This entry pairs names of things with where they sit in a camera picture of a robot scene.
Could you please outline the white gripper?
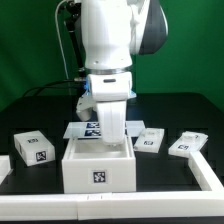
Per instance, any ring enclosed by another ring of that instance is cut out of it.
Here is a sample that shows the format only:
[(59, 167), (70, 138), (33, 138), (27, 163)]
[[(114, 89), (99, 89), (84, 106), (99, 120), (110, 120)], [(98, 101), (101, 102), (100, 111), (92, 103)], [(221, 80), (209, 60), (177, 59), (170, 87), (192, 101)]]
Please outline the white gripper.
[(126, 101), (97, 102), (96, 108), (102, 141), (106, 145), (121, 144), (125, 135)]

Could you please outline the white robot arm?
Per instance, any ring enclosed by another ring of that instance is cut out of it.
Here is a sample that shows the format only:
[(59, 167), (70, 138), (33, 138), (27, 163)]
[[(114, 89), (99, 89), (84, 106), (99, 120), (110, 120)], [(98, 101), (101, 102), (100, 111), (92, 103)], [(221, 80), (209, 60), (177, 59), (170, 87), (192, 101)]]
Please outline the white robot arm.
[(126, 102), (132, 92), (133, 54), (153, 54), (165, 43), (168, 24), (159, 0), (82, 0), (82, 42), (88, 86), (102, 141), (124, 141)]

